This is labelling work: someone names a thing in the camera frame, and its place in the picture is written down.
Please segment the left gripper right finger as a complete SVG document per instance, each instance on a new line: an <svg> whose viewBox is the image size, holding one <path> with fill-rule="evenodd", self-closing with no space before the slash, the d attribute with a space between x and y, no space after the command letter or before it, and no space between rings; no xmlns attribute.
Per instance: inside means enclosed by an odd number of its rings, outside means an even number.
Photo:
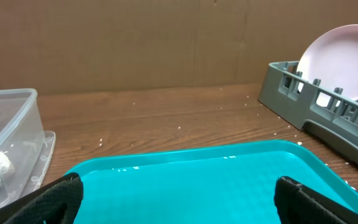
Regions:
<svg viewBox="0 0 358 224"><path fill-rule="evenodd" d="M282 224L358 224L358 213L287 176L276 181L273 199Z"/></svg>

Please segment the large white plate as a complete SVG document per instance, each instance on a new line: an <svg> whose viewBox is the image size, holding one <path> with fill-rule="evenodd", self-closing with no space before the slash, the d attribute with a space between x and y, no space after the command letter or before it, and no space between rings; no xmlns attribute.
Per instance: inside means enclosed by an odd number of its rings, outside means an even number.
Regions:
<svg viewBox="0 0 358 224"><path fill-rule="evenodd" d="M302 79L358 100L358 24L337 27L318 37L302 55L297 70Z"/></svg>

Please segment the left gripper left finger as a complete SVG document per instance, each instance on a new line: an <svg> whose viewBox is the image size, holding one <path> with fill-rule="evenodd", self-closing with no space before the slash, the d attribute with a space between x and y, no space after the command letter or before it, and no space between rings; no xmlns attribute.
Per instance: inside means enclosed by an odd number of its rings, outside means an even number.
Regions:
<svg viewBox="0 0 358 224"><path fill-rule="evenodd" d="M83 183L72 172L0 208L0 224L73 224L82 200Z"/></svg>

